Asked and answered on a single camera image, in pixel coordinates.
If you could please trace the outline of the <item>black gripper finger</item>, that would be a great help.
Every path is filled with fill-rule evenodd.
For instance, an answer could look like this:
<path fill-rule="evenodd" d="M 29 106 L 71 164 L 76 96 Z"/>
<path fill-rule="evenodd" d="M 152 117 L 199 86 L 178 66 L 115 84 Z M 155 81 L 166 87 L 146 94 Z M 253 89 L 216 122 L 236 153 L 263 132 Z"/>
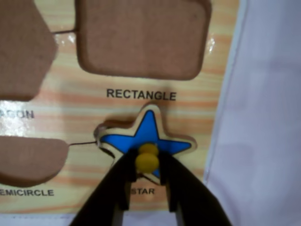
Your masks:
<path fill-rule="evenodd" d="M 137 180 L 137 150 L 130 149 L 109 170 L 71 222 L 71 226 L 121 226 Z"/>
<path fill-rule="evenodd" d="M 160 184 L 178 226 L 231 225 L 218 199 L 182 163 L 167 152 L 160 152 L 158 159 Z"/>

